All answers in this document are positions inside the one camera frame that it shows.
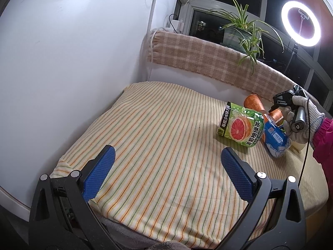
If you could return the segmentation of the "pink sleeved right forearm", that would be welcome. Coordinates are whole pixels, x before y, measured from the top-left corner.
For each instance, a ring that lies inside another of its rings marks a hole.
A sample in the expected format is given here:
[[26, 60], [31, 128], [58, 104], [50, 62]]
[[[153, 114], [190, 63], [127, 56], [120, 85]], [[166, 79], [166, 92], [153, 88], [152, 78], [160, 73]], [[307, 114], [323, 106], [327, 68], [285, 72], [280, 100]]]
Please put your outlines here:
[[327, 180], [328, 189], [332, 195], [332, 153], [333, 132], [332, 119], [325, 118], [313, 137], [313, 157], [321, 164]]

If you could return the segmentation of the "white knit gloved right hand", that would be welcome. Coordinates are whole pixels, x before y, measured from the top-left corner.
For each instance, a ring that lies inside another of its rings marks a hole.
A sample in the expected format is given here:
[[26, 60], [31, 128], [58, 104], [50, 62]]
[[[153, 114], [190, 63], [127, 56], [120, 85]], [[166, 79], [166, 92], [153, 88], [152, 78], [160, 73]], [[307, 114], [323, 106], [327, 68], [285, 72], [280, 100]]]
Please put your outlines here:
[[292, 97], [292, 102], [296, 106], [304, 107], [306, 114], [306, 126], [298, 133], [292, 131], [291, 122], [295, 113], [291, 110], [291, 107], [285, 107], [282, 109], [284, 130], [287, 136], [289, 136], [294, 142], [306, 144], [309, 141], [312, 143], [314, 134], [321, 126], [321, 123], [325, 118], [325, 114], [321, 113], [310, 99], [306, 99], [303, 96], [294, 95]]

